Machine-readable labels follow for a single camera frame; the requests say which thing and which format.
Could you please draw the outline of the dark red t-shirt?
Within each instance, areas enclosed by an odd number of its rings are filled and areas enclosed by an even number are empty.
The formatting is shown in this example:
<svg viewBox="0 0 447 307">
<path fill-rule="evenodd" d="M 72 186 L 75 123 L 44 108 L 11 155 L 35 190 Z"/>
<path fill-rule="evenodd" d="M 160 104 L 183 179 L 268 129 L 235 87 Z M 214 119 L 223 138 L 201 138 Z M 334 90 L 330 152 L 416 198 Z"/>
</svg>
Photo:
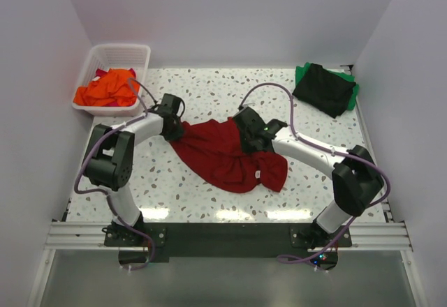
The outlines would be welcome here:
<svg viewBox="0 0 447 307">
<path fill-rule="evenodd" d="M 288 161 L 277 153 L 242 151 L 235 122 L 182 123 L 183 136 L 170 143 L 179 158 L 207 183 L 231 193 L 248 193 L 261 184 L 278 193 Z"/>
</svg>

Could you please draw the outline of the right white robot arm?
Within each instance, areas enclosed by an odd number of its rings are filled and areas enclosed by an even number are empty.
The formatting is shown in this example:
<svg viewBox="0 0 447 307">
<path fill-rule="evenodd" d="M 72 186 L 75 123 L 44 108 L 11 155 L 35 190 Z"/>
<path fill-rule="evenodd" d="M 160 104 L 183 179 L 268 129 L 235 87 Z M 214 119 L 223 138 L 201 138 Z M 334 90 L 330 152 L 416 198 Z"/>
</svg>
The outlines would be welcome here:
<svg viewBox="0 0 447 307">
<path fill-rule="evenodd" d="M 346 221 L 359 217 L 384 187 L 384 180 L 368 150 L 350 150 L 293 132 L 278 119 L 264 122 L 250 107 L 233 116 L 245 153 L 272 152 L 298 160 L 332 181 L 334 200 L 316 217 L 313 230 L 335 233 Z"/>
</svg>

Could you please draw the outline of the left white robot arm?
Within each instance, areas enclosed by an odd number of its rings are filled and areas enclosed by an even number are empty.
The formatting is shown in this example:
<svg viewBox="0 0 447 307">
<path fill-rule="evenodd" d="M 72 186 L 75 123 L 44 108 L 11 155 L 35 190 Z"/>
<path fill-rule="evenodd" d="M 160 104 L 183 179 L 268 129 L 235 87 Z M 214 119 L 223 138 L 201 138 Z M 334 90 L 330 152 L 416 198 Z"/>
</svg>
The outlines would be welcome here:
<svg viewBox="0 0 447 307">
<path fill-rule="evenodd" d="M 143 237 L 142 213 L 129 186 L 134 149 L 151 137 L 161 136 L 167 142 L 181 138 L 185 109 L 183 99 L 166 93 L 160 103 L 128 121 L 94 126 L 75 180 L 75 193 L 104 194 L 113 224 Z"/>
</svg>

